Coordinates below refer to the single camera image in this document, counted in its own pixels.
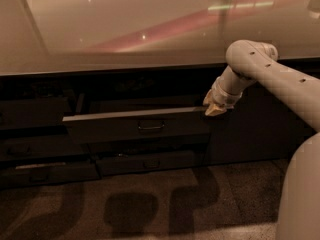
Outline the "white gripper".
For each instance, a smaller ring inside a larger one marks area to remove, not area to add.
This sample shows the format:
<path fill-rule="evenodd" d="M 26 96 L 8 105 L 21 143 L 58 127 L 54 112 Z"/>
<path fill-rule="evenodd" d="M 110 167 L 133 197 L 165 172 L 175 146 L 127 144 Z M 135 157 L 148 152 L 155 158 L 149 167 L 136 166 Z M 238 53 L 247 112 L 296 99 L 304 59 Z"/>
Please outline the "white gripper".
<path fill-rule="evenodd" d="M 243 90 L 237 81 L 223 76 L 218 77 L 213 83 L 203 100 L 203 105 L 208 106 L 205 115 L 217 116 L 231 109 L 242 97 Z"/>

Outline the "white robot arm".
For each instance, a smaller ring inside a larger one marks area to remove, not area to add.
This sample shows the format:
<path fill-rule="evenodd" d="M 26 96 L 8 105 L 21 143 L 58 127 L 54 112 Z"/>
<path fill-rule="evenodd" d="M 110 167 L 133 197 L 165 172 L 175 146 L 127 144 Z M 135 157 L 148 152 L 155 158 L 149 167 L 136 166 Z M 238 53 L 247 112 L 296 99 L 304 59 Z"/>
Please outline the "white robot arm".
<path fill-rule="evenodd" d="M 226 51 L 227 67 L 203 105 L 208 116 L 224 113 L 247 87 L 258 82 L 316 131 L 288 165 L 276 240 L 320 240 L 320 80 L 278 63 L 277 58 L 278 51 L 271 44 L 233 42 Z"/>

